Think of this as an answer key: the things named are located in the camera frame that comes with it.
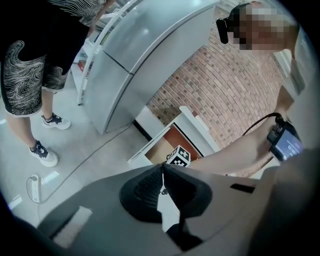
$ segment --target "red brick wall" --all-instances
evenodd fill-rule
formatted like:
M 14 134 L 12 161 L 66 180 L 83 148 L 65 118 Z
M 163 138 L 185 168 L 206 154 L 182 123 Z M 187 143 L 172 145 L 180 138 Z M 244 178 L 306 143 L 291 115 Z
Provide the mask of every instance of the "red brick wall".
M 215 17 L 228 14 L 220 8 Z M 259 118 L 273 112 L 284 75 L 273 55 L 250 55 L 222 44 L 215 22 L 209 43 L 182 64 L 147 104 L 167 125 L 186 105 L 200 114 L 221 148 L 239 138 Z M 266 162 L 243 170 L 254 173 Z

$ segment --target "refrigerator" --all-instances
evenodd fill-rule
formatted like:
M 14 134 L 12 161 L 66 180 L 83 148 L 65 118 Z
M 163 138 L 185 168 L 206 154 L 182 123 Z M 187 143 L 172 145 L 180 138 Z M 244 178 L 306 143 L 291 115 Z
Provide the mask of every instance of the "refrigerator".
M 132 123 L 169 76 L 208 42 L 219 0 L 144 0 L 95 58 L 83 107 L 100 134 Z

